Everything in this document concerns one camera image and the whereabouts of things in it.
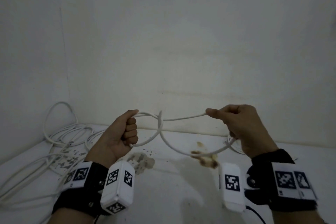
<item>forearm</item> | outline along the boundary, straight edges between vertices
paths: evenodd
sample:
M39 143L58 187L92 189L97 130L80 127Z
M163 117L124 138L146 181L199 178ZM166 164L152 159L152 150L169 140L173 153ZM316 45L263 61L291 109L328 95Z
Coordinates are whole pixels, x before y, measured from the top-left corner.
M272 211L274 224L324 224L317 211L277 212Z
M50 218L48 224L92 224L94 218L73 209L60 208Z

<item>hand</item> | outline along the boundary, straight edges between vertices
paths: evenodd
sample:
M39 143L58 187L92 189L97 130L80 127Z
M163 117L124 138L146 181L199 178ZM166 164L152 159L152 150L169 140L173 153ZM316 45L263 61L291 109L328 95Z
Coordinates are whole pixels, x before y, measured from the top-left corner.
M222 120L230 136L241 140L241 148L250 158L278 150L253 106L227 105L220 110L208 108L206 114Z
M139 110L128 110L109 126L86 155L86 161L99 163L107 168L130 150L130 144L136 144L136 115Z

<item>white tracking device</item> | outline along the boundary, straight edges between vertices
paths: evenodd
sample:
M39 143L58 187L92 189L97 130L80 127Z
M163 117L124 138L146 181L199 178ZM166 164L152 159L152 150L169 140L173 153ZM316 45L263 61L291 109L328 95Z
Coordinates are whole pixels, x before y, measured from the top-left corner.
M241 183L240 168L236 164L221 163L219 167L219 189L224 206L237 213L242 213L245 206L244 188Z
M134 168L124 160L109 168L100 200L103 210L114 215L132 204L134 176Z

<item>qr code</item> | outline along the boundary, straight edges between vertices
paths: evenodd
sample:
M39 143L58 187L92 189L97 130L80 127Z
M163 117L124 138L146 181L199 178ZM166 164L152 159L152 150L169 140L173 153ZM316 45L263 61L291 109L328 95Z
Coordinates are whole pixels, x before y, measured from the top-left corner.
M240 191L239 177L235 175L225 175L225 188Z
M304 172L294 171L297 183L301 189L310 189L308 179Z
M275 171L275 177L279 188L296 189L292 172Z
M69 181L71 181L71 179L72 179L72 177L73 177L75 171L76 171L76 170L74 170L74 171L72 171L71 173L68 174L68 176L67 176L67 178L66 178L64 184L67 184Z
M132 179L133 176L127 170L125 170L124 183L132 187Z
M106 186L115 182L118 179L118 173L119 173L119 169L108 174Z
M89 171L88 167L78 168L73 180L74 181L84 180L86 178L86 175L87 175L88 171Z
M107 210L111 211L112 213L119 213L123 209L126 209L122 204L119 202L114 203L113 205L110 205L109 207L106 208Z

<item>person's left hand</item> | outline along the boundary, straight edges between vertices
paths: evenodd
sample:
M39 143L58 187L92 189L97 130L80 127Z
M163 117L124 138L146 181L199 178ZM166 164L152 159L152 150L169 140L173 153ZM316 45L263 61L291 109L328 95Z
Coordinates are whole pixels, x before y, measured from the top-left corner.
M136 115L139 110L128 110L109 126L86 155L85 161L93 161L107 168L130 150L130 144L136 144Z

